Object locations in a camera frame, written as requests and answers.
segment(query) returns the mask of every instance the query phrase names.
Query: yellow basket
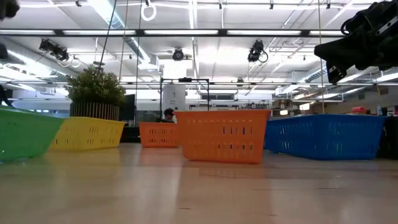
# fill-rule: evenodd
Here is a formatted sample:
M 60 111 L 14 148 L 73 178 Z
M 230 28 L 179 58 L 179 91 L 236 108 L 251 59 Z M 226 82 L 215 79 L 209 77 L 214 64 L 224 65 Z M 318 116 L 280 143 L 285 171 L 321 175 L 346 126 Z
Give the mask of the yellow basket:
M 118 147 L 124 122 L 70 117 L 59 129 L 50 149 L 86 150 Z

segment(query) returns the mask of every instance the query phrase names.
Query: potted plant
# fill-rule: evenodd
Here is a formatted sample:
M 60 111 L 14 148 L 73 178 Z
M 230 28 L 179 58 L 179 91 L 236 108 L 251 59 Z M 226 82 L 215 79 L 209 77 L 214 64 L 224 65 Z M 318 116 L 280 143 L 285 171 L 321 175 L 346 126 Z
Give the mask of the potted plant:
M 67 76 L 65 87 L 72 100 L 70 116 L 119 120 L 125 89 L 114 73 L 90 65 L 77 77 Z

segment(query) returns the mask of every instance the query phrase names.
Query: red object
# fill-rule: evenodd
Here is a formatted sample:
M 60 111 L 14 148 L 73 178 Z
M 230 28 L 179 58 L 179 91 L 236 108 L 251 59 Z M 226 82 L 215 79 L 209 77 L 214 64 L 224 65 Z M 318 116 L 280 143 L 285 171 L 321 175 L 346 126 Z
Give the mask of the red object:
M 366 114 L 366 109 L 363 106 L 353 107 L 353 113 Z

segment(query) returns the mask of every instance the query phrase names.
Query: plant pot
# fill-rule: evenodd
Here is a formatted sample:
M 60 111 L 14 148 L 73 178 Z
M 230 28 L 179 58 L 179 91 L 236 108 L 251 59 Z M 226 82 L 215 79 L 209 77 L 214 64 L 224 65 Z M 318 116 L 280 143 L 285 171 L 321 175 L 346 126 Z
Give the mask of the plant pot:
M 105 103 L 71 103 L 70 116 L 119 121 L 119 107 Z

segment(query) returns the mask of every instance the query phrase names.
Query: table surface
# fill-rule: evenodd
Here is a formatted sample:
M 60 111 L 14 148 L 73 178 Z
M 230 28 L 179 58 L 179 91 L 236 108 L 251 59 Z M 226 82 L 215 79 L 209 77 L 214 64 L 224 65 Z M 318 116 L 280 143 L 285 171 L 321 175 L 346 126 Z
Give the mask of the table surface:
M 4 224 L 396 224 L 398 162 L 227 164 L 122 144 L 0 165 L 0 200 Z

